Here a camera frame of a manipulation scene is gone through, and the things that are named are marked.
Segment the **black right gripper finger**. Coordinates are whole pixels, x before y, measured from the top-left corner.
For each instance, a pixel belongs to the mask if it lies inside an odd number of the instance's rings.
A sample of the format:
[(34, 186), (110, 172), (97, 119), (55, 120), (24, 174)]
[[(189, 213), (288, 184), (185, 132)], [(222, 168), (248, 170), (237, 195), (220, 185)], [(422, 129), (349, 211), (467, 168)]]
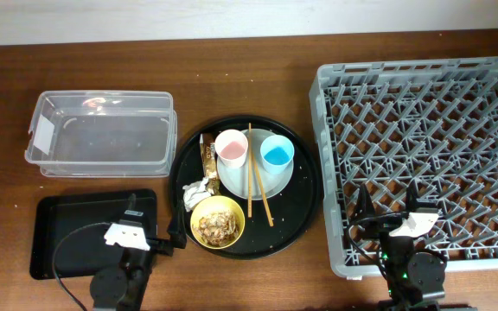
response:
[(436, 213), (437, 201), (421, 199), (416, 181), (411, 181), (406, 189), (405, 210), (409, 213)]
[(359, 187), (358, 199), (354, 209), (354, 218), (363, 219), (375, 215), (374, 204), (365, 184)]

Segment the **white tissue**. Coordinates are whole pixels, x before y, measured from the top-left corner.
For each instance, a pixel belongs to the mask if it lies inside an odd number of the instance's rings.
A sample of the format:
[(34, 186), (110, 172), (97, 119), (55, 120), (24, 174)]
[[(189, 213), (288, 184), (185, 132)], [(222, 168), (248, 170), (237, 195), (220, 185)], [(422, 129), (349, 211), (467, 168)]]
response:
[(193, 182), (183, 186), (183, 203), (185, 210), (189, 213), (203, 200), (211, 196), (207, 190), (208, 178), (204, 177), (201, 181)]

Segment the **yellow bowl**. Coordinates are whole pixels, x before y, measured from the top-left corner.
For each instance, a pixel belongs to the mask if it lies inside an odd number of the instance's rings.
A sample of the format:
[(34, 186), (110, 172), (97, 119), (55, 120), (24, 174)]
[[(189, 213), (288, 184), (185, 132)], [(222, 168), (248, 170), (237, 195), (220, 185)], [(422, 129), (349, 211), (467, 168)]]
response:
[[(223, 247), (212, 247), (204, 244), (201, 239), (201, 236), (193, 229), (193, 227), (197, 224), (198, 220), (201, 217), (210, 213), (222, 212), (222, 211), (230, 211), (235, 215), (237, 222), (239, 223), (239, 236), (231, 244), (228, 244), (227, 246)], [(243, 234), (243, 231), (245, 230), (245, 224), (246, 224), (246, 217), (239, 204), (235, 200), (226, 196), (211, 196), (201, 201), (192, 211), (189, 221), (189, 227), (191, 229), (191, 233), (195, 237), (195, 240), (198, 243), (202, 244), (204, 247), (211, 250), (225, 249), (235, 244)]]

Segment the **gold snack wrapper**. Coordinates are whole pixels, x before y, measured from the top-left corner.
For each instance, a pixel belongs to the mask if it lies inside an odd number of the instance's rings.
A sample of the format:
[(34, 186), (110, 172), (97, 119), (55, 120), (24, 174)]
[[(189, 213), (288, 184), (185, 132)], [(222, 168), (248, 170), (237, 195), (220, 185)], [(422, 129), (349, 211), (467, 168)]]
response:
[(210, 133), (200, 135), (200, 151), (206, 190), (212, 195), (220, 194), (220, 177), (217, 169), (214, 137)]

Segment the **pink cup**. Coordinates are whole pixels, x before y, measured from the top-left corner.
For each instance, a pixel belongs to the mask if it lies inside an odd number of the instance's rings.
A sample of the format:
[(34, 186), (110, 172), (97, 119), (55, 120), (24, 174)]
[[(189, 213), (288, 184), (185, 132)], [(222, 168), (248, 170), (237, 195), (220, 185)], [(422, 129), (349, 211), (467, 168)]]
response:
[(228, 168), (240, 168), (246, 162), (248, 140), (239, 130), (224, 130), (215, 139), (218, 157)]

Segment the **blue cup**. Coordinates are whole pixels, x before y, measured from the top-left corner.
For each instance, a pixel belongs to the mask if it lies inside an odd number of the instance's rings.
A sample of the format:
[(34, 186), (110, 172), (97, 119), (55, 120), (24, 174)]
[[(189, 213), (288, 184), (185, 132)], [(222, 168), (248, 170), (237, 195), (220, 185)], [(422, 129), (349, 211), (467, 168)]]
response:
[(261, 143), (259, 152), (265, 170), (270, 174), (278, 175), (291, 163), (295, 148), (286, 136), (272, 135)]

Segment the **clear plastic waste bin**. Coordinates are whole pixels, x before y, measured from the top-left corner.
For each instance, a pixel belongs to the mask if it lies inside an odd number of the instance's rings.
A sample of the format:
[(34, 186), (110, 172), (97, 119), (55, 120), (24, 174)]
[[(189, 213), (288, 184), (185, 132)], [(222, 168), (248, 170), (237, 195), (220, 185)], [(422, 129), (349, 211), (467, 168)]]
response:
[(29, 125), (27, 162), (47, 177), (160, 178), (176, 152), (168, 92), (45, 91)]

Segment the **grey plastic dishwasher rack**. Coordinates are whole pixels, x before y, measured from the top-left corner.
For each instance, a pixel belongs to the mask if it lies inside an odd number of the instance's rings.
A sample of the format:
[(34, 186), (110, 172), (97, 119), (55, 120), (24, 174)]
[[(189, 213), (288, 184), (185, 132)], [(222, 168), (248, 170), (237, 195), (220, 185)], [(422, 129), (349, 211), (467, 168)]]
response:
[(328, 64), (310, 88), (333, 272), (377, 276), (379, 246), (346, 234), (361, 184), (378, 213), (416, 181), (440, 217), (418, 245), (451, 271), (498, 270), (498, 56)]

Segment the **food scraps and rice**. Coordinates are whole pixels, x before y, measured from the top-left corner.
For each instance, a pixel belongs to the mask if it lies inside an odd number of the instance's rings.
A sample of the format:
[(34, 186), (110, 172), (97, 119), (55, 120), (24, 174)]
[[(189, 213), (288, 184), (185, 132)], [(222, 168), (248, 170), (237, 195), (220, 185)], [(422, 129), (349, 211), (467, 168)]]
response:
[(207, 214), (198, 220), (193, 229), (204, 244), (212, 247), (227, 246), (239, 236), (239, 223), (230, 211)]

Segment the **black rectangular tray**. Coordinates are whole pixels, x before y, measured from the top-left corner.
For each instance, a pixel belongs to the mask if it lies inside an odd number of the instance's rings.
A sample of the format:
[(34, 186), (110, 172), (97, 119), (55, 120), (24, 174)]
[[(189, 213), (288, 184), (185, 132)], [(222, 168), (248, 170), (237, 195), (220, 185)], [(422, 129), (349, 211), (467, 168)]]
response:
[(103, 226), (117, 222), (127, 208), (131, 194), (136, 208), (150, 220), (149, 236), (156, 236), (156, 193), (150, 189), (97, 194), (71, 194), (42, 199), (37, 206), (29, 273), (35, 280), (52, 279), (51, 263), (55, 246), (62, 243), (56, 257), (59, 276), (92, 276), (116, 265), (123, 253), (117, 245), (105, 243)]

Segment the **light grey plate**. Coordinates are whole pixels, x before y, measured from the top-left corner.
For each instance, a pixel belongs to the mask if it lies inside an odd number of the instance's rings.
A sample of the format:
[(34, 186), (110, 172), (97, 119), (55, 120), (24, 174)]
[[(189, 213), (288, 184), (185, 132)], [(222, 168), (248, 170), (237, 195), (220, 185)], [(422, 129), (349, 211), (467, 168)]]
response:
[[(265, 169), (263, 157), (260, 155), (260, 146), (269, 136), (274, 136), (274, 133), (271, 130), (252, 129), (252, 150), (256, 151), (254, 156), (257, 160), (265, 195), (267, 197), (273, 197), (276, 194), (279, 194), (289, 184), (293, 174), (294, 162), (290, 162), (284, 171), (278, 174), (272, 174)], [(245, 162), (240, 168), (229, 168), (220, 158), (218, 158), (217, 170), (222, 185), (230, 193), (242, 199), (247, 198), (247, 162)]]

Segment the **black round serving tray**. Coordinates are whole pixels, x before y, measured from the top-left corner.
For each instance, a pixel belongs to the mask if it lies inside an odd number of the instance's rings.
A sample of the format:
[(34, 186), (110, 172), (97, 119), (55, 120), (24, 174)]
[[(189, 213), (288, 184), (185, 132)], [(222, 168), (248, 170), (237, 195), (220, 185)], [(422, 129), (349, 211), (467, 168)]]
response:
[(230, 247), (210, 252), (239, 260), (267, 257), (294, 243), (309, 228), (322, 201), (321, 171), (305, 141), (280, 122), (261, 116), (238, 115), (213, 121), (198, 129), (176, 152), (169, 174), (169, 200), (174, 212), (184, 211), (182, 187), (204, 177), (200, 135), (217, 136), (223, 130), (270, 131), (289, 138), (295, 147), (294, 171), (286, 187), (267, 198), (274, 226), (268, 225), (261, 200), (252, 203), (252, 217), (239, 240)]

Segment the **wooden chopstick left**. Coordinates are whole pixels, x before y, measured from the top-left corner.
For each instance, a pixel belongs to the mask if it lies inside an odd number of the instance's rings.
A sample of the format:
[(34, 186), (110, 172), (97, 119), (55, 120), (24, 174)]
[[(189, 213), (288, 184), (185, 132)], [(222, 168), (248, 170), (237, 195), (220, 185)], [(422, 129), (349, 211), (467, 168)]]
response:
[(251, 138), (252, 124), (248, 124), (247, 131), (247, 217), (252, 217), (252, 138)]

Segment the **wooden chopstick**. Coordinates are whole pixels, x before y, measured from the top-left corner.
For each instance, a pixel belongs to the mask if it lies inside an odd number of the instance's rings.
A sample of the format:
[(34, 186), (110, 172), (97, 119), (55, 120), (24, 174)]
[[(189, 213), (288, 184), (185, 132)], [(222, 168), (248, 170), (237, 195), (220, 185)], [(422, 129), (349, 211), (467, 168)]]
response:
[(251, 138), (252, 124), (248, 124), (247, 131), (247, 217), (252, 217), (252, 138)]
[(267, 221), (268, 221), (269, 227), (273, 227), (274, 226), (274, 222), (273, 222), (273, 218), (271, 216), (271, 209), (270, 209), (270, 206), (268, 204), (267, 196), (265, 195), (265, 188), (264, 188), (263, 182), (261, 180), (261, 176), (260, 176), (260, 172), (259, 172), (259, 167), (258, 167), (256, 158), (253, 155), (252, 151), (250, 152), (250, 156), (251, 156), (251, 162), (252, 162), (253, 170), (254, 170), (254, 173), (256, 175), (257, 183), (258, 183), (258, 186), (259, 186), (259, 191), (260, 191), (260, 194), (261, 194), (261, 200), (263, 201), (263, 204), (264, 204), (264, 207), (265, 207), (265, 213), (266, 213)]

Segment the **wooden chopstick right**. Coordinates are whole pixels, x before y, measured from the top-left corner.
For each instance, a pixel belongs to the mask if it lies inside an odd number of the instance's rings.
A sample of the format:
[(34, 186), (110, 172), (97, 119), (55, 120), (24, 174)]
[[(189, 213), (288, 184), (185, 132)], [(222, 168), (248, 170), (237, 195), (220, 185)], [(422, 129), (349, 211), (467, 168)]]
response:
[(274, 222), (273, 222), (273, 218), (271, 216), (271, 209), (270, 209), (270, 206), (268, 204), (267, 196), (265, 195), (265, 188), (264, 188), (263, 182), (261, 180), (261, 176), (260, 176), (260, 172), (259, 172), (259, 167), (258, 167), (256, 158), (253, 155), (252, 151), (250, 152), (250, 156), (251, 156), (251, 162), (252, 162), (253, 170), (254, 170), (254, 173), (256, 175), (257, 183), (258, 183), (258, 186), (259, 186), (259, 191), (260, 191), (260, 194), (261, 194), (261, 200), (263, 201), (263, 204), (264, 204), (264, 207), (265, 207), (265, 213), (266, 213), (267, 221), (268, 221), (269, 227), (273, 227), (274, 226)]

